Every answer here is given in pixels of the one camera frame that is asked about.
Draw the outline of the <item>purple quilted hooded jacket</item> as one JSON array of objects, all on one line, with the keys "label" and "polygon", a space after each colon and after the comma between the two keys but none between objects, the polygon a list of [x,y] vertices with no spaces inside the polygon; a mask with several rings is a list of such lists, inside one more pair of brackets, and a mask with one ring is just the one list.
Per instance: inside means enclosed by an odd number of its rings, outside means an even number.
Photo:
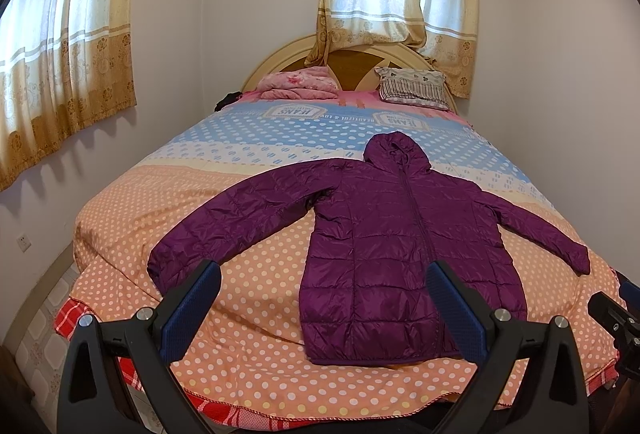
[{"label": "purple quilted hooded jacket", "polygon": [[228,262],[307,214],[314,216],[298,292],[306,355],[318,365],[388,366],[454,357],[458,349],[426,289],[447,263],[487,303],[522,319],[510,231],[590,271],[588,251],[538,215],[435,171],[404,133],[374,135],[359,160],[324,159],[249,177],[178,223],[148,272],[167,293],[204,260]]}]

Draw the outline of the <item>striped grey pillow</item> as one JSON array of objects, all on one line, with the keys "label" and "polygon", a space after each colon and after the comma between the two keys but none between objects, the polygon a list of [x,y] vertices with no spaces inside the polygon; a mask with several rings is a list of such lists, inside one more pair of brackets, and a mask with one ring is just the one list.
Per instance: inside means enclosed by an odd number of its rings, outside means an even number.
[{"label": "striped grey pillow", "polygon": [[378,93],[386,103],[453,111],[445,76],[435,70],[375,67],[380,77]]}]

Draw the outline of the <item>wooden arched headboard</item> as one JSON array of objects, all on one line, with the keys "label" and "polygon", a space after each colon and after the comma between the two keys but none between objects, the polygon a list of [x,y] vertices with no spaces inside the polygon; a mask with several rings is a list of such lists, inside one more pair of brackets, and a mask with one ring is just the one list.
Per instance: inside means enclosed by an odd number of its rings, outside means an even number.
[{"label": "wooden arched headboard", "polygon": [[329,102],[346,105],[354,102],[360,108],[377,101],[380,77],[375,67],[410,68],[435,70],[423,56],[401,43],[369,44],[333,51],[324,66],[332,70],[334,78],[342,88],[335,100],[262,100],[255,92],[262,78],[273,72],[292,72],[308,68],[307,56],[316,44],[315,36],[296,39],[263,60],[250,74],[242,87],[243,98],[262,102]]}]

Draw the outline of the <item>folded pink blanket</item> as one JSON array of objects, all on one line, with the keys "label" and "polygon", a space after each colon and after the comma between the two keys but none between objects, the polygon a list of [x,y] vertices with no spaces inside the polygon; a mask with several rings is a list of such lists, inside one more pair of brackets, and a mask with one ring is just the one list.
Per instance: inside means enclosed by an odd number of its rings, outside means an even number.
[{"label": "folded pink blanket", "polygon": [[255,92],[262,100],[335,100],[341,90],[328,66],[314,66],[273,72],[258,82]]}]

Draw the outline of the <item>beige curtain left window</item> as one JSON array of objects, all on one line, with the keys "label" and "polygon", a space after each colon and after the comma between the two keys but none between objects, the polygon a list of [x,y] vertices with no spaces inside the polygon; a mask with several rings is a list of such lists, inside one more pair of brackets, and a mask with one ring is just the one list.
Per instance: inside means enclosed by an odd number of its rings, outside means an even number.
[{"label": "beige curtain left window", "polygon": [[11,0],[1,17],[1,186],[134,107],[131,0]]}]

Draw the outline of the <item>white wall socket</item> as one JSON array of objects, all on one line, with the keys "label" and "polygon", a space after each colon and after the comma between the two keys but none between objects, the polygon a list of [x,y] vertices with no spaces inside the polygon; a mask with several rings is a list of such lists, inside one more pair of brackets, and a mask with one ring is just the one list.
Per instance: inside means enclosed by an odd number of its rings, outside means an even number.
[{"label": "white wall socket", "polygon": [[16,239],[16,243],[22,252],[26,252],[32,245],[29,238],[25,234],[18,236]]}]

